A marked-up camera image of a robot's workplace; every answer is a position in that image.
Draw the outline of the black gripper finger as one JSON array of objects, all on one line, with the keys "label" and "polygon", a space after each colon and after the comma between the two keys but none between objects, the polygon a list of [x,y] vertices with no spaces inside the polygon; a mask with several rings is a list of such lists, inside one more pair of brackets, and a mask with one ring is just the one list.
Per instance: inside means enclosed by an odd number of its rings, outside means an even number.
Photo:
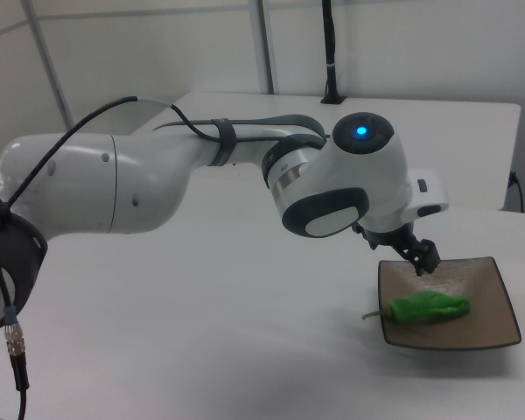
[{"label": "black gripper finger", "polygon": [[422,256],[423,271],[434,271],[440,263],[440,256],[433,241],[417,241],[413,248]]},{"label": "black gripper finger", "polygon": [[395,246],[395,251],[403,260],[412,264],[418,277],[423,275],[424,268],[422,265],[422,256],[418,251],[412,246],[406,247],[399,245]]}]

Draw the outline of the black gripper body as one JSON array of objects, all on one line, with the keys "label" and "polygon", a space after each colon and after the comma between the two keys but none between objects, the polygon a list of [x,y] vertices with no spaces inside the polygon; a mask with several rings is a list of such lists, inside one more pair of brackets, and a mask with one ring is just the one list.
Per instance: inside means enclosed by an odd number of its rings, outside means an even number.
[{"label": "black gripper body", "polygon": [[353,224],[353,231],[362,235],[372,250],[378,246],[388,246],[396,251],[419,249],[419,241],[414,236],[413,228],[414,223],[411,222],[389,232],[374,232],[365,229],[360,223],[355,222]]}]

